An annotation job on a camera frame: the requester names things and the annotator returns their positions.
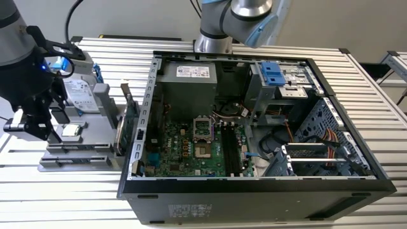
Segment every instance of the white label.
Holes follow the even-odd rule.
[[[242,108],[241,116],[245,117],[245,116],[246,116],[246,113],[248,113],[248,110],[246,110],[245,108]]]
[[[177,77],[209,78],[209,67],[177,66]]]
[[[209,217],[212,204],[169,204],[169,217]]]
[[[97,104],[86,81],[63,80],[63,84],[71,105],[82,112],[98,112]]]

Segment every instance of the blue cable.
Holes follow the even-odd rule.
[[[245,158],[246,158],[248,156],[257,156],[257,157],[260,157],[260,154],[250,153],[250,152],[244,152],[244,156],[245,156]]]

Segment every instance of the ram slot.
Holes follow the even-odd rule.
[[[226,176],[237,177],[240,174],[240,159],[237,151],[237,139],[232,126],[222,126],[221,134],[221,149],[224,155],[224,166]]]

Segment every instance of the slotted metal surface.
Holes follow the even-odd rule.
[[[79,48],[98,63],[110,96],[123,103],[119,80],[127,80],[142,101],[153,50],[190,52],[190,42],[83,38]],[[234,54],[313,58],[341,105],[364,137],[397,192],[334,222],[206,224],[192,228],[407,228],[407,124],[394,105],[370,81],[352,56],[337,49],[234,45]],[[138,228],[125,201],[115,200],[119,172],[37,172],[45,143],[0,139],[0,228]]]

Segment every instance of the motherboard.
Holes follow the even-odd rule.
[[[146,176],[253,176],[241,125],[196,118],[189,123],[169,121],[163,126],[161,151],[147,154]]]

